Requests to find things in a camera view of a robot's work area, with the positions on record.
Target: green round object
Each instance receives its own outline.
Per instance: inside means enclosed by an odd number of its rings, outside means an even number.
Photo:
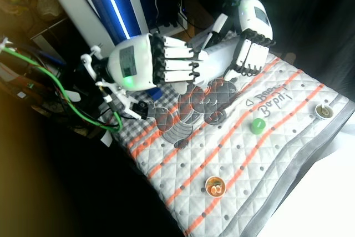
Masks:
[[[251,123],[251,132],[254,134],[261,134],[266,126],[266,123],[263,119],[255,119]]]

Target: white quilted fabric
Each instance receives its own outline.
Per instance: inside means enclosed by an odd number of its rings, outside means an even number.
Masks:
[[[248,84],[254,77],[240,77],[234,83],[235,89],[230,86],[229,90],[237,92],[248,87],[225,109],[223,121],[215,125],[206,124],[204,115],[195,112],[191,120],[181,122],[178,119],[172,126],[179,112],[166,112],[177,102],[178,96],[173,93],[163,97],[169,97],[169,103],[160,99],[150,108],[152,117],[159,117],[157,113],[165,114],[164,122],[158,123],[168,125],[164,132],[158,130],[154,118],[140,124],[124,121],[126,131],[121,133],[121,137],[129,146],[138,167],[149,178],[186,234],[239,236],[261,209],[292,159],[331,121],[316,119],[315,106],[332,104],[336,115],[348,102],[332,89],[320,88],[320,83],[306,73],[297,73],[295,67],[275,59],[269,54],[267,64],[270,69],[262,73],[253,85]],[[269,96],[267,102],[249,112]],[[139,97],[148,98],[145,94]],[[260,135],[250,131],[250,123],[255,118],[266,122],[266,128]],[[241,123],[235,129],[239,119]],[[268,130],[275,125],[275,130],[270,130],[268,135]],[[175,143],[174,146],[174,138],[182,136],[182,133],[188,142],[180,143],[180,146]],[[208,164],[201,167],[206,160]],[[204,190],[206,179],[213,175],[230,184],[225,195],[218,200]]]

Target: white label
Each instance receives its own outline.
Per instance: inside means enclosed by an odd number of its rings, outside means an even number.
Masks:
[[[23,92],[19,92],[19,93],[17,94],[17,96],[20,97],[20,98],[25,98],[25,97],[26,97],[26,94],[23,93]]]

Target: quilted mat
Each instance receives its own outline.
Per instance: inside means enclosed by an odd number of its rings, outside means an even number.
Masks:
[[[215,79],[184,95],[169,85],[150,100],[147,120],[124,120],[116,136],[148,177],[188,236],[256,236],[276,210],[300,167],[354,111],[346,97],[269,54],[255,77]],[[315,106],[330,105],[330,120]],[[259,135],[256,118],[266,122]],[[221,177],[226,193],[213,198],[206,179]]]

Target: white light strip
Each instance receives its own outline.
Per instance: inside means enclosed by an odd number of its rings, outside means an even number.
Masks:
[[[113,9],[115,10],[115,13],[116,13],[116,15],[117,15],[118,21],[119,21],[120,24],[121,24],[121,27],[122,27],[122,29],[123,29],[123,32],[124,32],[124,34],[126,35],[126,38],[127,38],[127,39],[130,39],[130,36],[129,36],[128,31],[127,31],[127,29],[126,29],[126,25],[124,25],[123,19],[122,19],[122,17],[121,17],[121,13],[120,13],[120,11],[118,10],[118,7],[117,7],[117,4],[116,4],[115,0],[110,0],[110,1],[111,1],[112,6],[113,6]]]

